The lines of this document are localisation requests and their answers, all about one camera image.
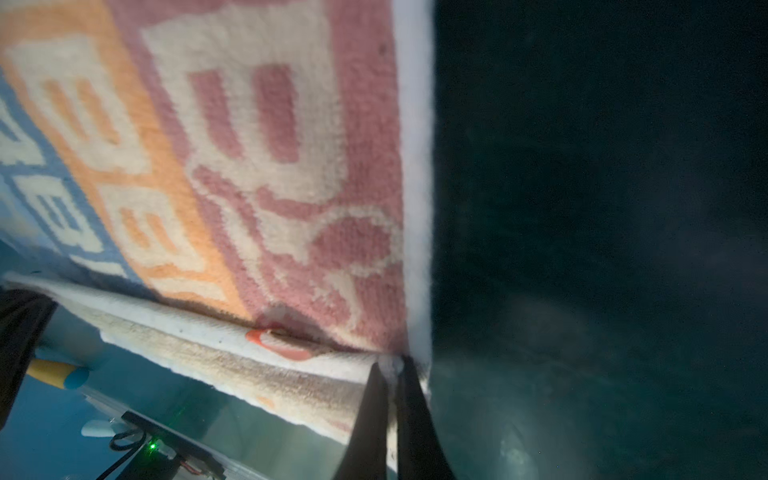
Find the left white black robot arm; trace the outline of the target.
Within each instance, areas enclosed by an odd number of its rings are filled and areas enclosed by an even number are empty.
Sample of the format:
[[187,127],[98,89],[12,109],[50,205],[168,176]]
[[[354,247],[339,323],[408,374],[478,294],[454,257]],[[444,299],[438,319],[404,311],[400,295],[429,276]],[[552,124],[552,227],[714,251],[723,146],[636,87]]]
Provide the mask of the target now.
[[1,428],[5,427],[35,348],[56,308],[57,304],[43,294],[1,289]]

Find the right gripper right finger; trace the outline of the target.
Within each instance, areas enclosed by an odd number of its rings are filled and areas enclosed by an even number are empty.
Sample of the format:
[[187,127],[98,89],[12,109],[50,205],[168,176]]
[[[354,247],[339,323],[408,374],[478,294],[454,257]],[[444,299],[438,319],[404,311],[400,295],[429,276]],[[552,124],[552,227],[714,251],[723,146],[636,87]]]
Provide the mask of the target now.
[[400,480],[454,480],[419,382],[415,362],[402,358],[396,387],[397,472]]

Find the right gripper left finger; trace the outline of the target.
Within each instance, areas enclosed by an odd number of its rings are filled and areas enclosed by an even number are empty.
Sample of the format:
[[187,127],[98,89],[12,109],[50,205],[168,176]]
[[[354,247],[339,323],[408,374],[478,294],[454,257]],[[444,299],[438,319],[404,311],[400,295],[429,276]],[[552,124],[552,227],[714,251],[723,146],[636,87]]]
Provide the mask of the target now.
[[387,478],[388,383],[378,363],[372,365],[360,408],[335,480]]

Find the cream rabbit lettered towel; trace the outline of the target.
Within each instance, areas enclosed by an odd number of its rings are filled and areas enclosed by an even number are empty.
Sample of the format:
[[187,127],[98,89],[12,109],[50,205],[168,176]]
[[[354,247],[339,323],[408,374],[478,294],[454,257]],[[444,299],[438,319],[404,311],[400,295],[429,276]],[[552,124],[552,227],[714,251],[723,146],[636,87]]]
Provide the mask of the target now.
[[431,363],[430,1],[5,1],[10,277],[346,443]]

